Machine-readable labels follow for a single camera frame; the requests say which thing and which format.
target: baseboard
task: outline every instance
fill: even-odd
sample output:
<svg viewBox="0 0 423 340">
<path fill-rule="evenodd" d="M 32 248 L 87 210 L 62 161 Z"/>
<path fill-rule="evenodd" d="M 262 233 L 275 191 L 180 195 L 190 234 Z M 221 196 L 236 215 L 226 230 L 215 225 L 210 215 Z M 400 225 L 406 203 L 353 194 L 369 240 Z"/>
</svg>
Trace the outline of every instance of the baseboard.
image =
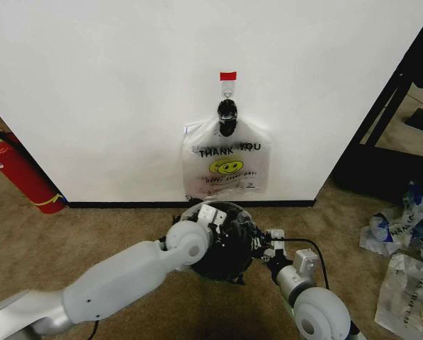
<svg viewBox="0 0 423 340">
<path fill-rule="evenodd" d="M 316 200 L 241 200 L 233 203 L 244 208 L 257 207 L 312 207 Z M 192 202 L 68 202 L 70 208 L 189 208 Z"/>
</svg>

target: white plastic bag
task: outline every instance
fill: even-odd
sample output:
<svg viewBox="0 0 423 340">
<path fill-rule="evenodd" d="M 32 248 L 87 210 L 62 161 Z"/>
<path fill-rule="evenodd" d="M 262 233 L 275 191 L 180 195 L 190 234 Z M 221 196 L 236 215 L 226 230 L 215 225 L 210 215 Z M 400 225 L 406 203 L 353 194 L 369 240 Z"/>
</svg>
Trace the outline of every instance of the white plastic bag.
<svg viewBox="0 0 423 340">
<path fill-rule="evenodd" d="M 229 137 L 220 134 L 217 119 L 187 125 L 183 145 L 186 198 L 231 199 L 233 193 L 263 191 L 270 154 L 268 136 L 241 118 Z"/>
<path fill-rule="evenodd" d="M 380 289 L 375 322 L 402 339 L 423 339 L 423 262 L 393 255 Z"/>
</svg>

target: brown carpet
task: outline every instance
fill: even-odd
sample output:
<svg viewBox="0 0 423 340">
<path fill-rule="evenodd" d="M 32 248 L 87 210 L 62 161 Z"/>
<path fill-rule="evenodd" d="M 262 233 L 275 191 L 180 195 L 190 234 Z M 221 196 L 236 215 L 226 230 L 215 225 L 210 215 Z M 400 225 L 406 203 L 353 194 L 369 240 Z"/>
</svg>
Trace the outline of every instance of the brown carpet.
<svg viewBox="0 0 423 340">
<path fill-rule="evenodd" d="M 358 246 L 360 228 L 386 205 L 328 181 L 314 208 L 248 211 L 262 230 L 281 227 L 288 237 L 315 240 L 331 289 L 367 338 L 397 339 L 373 322 L 388 260 Z M 26 288 L 63 288 L 93 264 L 164 235 L 172 215 L 182 211 L 64 209 L 44 215 L 0 173 L 0 300 Z M 317 278 L 322 284 L 320 272 Z M 246 285 L 239 286 L 172 273 L 153 293 L 103 320 L 95 339 L 299 339 L 269 271 L 253 263 L 244 279 Z M 87 339 L 92 327 L 80 324 L 47 339 Z"/>
</svg>

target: power cord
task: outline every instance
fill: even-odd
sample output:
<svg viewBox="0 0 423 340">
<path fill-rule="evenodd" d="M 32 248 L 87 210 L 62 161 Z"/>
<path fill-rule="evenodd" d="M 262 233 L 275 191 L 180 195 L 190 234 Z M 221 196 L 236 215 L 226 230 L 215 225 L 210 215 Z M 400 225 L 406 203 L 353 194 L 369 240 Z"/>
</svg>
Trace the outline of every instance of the power cord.
<svg viewBox="0 0 423 340">
<path fill-rule="evenodd" d="M 95 321 L 95 325 L 93 327 L 93 331 L 91 331 L 91 334 L 90 334 L 90 336 L 89 336 L 89 338 L 87 340 L 92 340 L 93 339 L 93 337 L 96 334 L 96 331 L 98 330 L 98 325 L 99 325 L 99 320 Z"/>
<path fill-rule="evenodd" d="M 325 278 L 325 287 L 326 289 L 329 289 L 329 281 L 327 280 L 327 272 L 326 272 L 326 266 L 325 266 L 325 260 L 323 259 L 322 252 L 320 251 L 320 248 L 318 248 L 318 245 L 314 241 L 311 241 L 309 239 L 286 239 L 286 238 L 275 238 L 271 239 L 271 241 L 283 241 L 283 242 L 306 242 L 310 243 L 315 247 L 317 250 L 318 256 L 320 258 L 320 263 L 322 264 L 322 270 L 323 270 L 323 277 Z"/>
</svg>

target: red fire extinguisher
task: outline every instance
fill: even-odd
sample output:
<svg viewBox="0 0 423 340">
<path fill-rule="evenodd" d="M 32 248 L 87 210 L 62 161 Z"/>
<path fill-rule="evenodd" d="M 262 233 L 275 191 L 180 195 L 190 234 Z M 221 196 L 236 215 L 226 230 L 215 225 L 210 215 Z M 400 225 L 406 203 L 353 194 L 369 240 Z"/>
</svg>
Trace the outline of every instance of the red fire extinguisher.
<svg viewBox="0 0 423 340">
<path fill-rule="evenodd" d="M 0 171 L 21 190 L 43 213 L 63 209 L 65 202 L 35 166 L 23 155 L 21 143 L 13 133 L 0 139 Z"/>
</svg>

